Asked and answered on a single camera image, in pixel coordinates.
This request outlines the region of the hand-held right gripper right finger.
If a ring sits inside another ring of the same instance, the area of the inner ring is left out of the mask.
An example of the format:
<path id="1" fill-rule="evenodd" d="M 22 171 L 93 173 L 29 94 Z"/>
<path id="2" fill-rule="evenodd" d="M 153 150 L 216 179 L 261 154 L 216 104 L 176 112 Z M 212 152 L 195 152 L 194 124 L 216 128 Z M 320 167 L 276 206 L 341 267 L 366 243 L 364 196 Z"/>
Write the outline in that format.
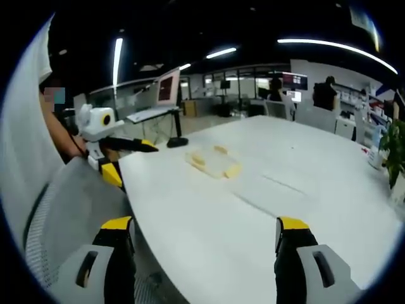
<path id="1" fill-rule="evenodd" d="M 277 218 L 275 256 L 277 303 L 355 303 L 361 295 L 350 266 L 302 220 Z"/>

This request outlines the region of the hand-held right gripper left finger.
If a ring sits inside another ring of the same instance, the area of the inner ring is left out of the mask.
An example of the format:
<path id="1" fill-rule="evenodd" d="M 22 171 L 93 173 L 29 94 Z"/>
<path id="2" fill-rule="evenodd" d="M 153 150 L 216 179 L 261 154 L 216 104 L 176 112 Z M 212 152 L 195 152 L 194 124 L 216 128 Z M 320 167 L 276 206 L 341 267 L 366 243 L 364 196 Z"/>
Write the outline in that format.
<path id="1" fill-rule="evenodd" d="M 51 294 L 58 303 L 133 303 L 134 219 L 104 223 L 92 244 L 81 246 L 59 268 Z"/>

